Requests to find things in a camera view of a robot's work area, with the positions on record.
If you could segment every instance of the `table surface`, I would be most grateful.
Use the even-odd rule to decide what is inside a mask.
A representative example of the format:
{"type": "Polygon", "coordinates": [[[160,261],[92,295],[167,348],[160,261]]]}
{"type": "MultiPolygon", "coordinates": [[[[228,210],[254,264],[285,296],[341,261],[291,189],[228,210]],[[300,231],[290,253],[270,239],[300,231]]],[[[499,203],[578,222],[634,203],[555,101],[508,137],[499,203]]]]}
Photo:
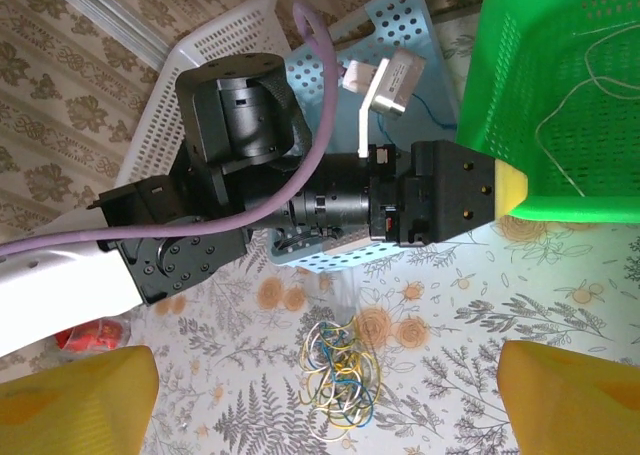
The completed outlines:
{"type": "MultiPolygon", "coordinates": [[[[437,25],[460,97],[476,25],[477,15],[437,25]]],[[[321,275],[271,265],[264,241],[206,283],[133,313],[132,343],[153,349],[160,374],[144,454],[348,455],[384,444],[404,455],[511,455],[518,451],[495,381],[504,340],[640,363],[636,226],[505,217],[321,275]],[[367,323],[383,396],[370,425],[305,451],[302,337],[317,321],[352,315],[367,323]]],[[[0,376],[55,363],[36,345],[0,359],[0,376]]]]}

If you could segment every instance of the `robotic arm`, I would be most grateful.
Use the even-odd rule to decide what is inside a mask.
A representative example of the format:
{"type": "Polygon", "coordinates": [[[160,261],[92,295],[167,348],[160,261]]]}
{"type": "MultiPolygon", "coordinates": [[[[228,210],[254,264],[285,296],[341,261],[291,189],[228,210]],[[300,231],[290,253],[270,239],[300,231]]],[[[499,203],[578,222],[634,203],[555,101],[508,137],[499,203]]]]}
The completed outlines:
{"type": "MultiPolygon", "coordinates": [[[[88,209],[38,233],[193,224],[240,213],[280,189],[311,145],[284,61],[276,55],[233,55],[186,71],[176,93],[185,139],[170,173],[102,193],[88,209]],[[287,155],[294,142],[301,156],[287,155]]],[[[417,142],[411,152],[369,146],[368,158],[325,155],[304,189],[255,226],[197,237],[85,242],[0,258],[0,291],[12,294],[0,326],[14,326],[16,316],[30,320],[28,330],[0,337],[0,356],[193,287],[246,254],[257,229],[305,227],[339,237],[347,227],[368,227],[373,240],[406,247],[447,240],[502,210],[494,196],[498,172],[505,170],[500,163],[446,141],[417,142]]]]}

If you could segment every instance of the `blue perforated tray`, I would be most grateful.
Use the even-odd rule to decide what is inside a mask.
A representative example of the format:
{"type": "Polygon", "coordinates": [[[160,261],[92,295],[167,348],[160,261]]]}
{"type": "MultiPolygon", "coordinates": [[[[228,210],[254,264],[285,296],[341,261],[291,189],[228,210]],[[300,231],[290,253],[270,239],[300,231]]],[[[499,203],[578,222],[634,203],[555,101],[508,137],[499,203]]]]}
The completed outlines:
{"type": "MultiPolygon", "coordinates": [[[[351,14],[331,29],[334,40],[345,37],[370,19],[375,31],[349,48],[338,53],[338,59],[347,66],[350,60],[378,65],[382,57],[391,58],[397,47],[411,50],[427,60],[415,94],[428,106],[412,97],[406,112],[397,121],[384,119],[383,129],[399,148],[409,150],[419,140],[455,139],[455,131],[441,125],[455,125],[458,101],[453,83],[444,64],[440,45],[424,0],[372,0],[363,9],[351,14]]],[[[286,59],[288,82],[293,87],[305,119],[315,133],[322,111],[322,65],[307,45],[303,45],[286,59]]],[[[335,130],[329,152],[352,153],[358,148],[357,114],[362,95],[340,90],[335,130]]],[[[370,143],[389,143],[378,128],[377,115],[369,115],[370,143]]],[[[383,256],[399,253],[403,249],[392,244],[372,243],[348,253],[327,255],[322,245],[300,245],[287,253],[271,251],[271,260],[278,265],[292,265],[314,272],[342,270],[383,256]]]]}

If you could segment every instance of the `perforated plastic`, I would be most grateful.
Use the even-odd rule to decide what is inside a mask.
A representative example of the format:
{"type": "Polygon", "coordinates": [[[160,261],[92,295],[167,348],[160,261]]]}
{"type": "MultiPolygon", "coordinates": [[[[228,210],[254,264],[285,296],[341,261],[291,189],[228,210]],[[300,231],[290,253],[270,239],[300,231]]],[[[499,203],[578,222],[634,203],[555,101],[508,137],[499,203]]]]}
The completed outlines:
{"type": "Polygon", "coordinates": [[[276,0],[249,0],[204,24],[171,51],[140,118],[116,186],[169,173],[184,127],[174,85],[185,70],[245,52],[286,56],[289,43],[275,15],[276,0]]]}
{"type": "Polygon", "coordinates": [[[458,141],[528,175],[513,215],[640,222],[640,92],[604,81],[621,100],[583,83],[593,47],[594,76],[640,86],[640,27],[621,32],[638,24],[640,0],[484,1],[458,141]]]}
{"type": "MultiPolygon", "coordinates": [[[[458,102],[453,84],[433,29],[424,0],[372,0],[363,10],[338,22],[331,28],[334,39],[346,36],[371,20],[375,29],[366,38],[338,53],[343,65],[358,60],[378,65],[382,57],[390,58],[396,47],[405,47],[427,60],[426,68],[418,82],[415,94],[425,101],[440,124],[455,124],[458,102]]],[[[293,87],[305,119],[315,132],[322,110],[322,65],[311,49],[304,45],[287,58],[287,77],[293,87]]],[[[329,151],[354,153],[358,146],[357,114],[363,96],[340,90],[338,114],[329,151]]],[[[453,140],[455,131],[444,129],[428,116],[424,106],[412,99],[406,112],[397,120],[384,119],[383,129],[398,147],[409,150],[418,140],[453,140]]],[[[384,144],[389,140],[379,129],[376,114],[369,115],[370,143],[384,144]]],[[[295,236],[289,231],[285,236],[295,236]]],[[[273,247],[275,234],[270,237],[273,247]]],[[[299,243],[288,251],[269,251],[271,260],[279,265],[304,267],[314,272],[342,270],[370,262],[381,257],[395,255],[404,249],[390,243],[374,243],[368,238],[368,230],[351,230],[337,241],[324,244],[299,243]]]]}

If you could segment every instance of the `green plastic basket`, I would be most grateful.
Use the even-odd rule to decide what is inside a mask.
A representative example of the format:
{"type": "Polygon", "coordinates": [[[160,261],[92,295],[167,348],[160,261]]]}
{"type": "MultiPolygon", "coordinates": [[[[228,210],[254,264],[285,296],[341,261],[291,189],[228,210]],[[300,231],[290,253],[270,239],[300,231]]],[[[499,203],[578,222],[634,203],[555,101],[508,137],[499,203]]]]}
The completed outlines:
{"type": "Polygon", "coordinates": [[[640,222],[640,91],[597,78],[636,100],[607,95],[585,64],[593,44],[629,28],[588,61],[594,77],[640,86],[639,23],[640,0],[485,0],[457,140],[527,174],[529,197],[512,215],[640,222]]]}

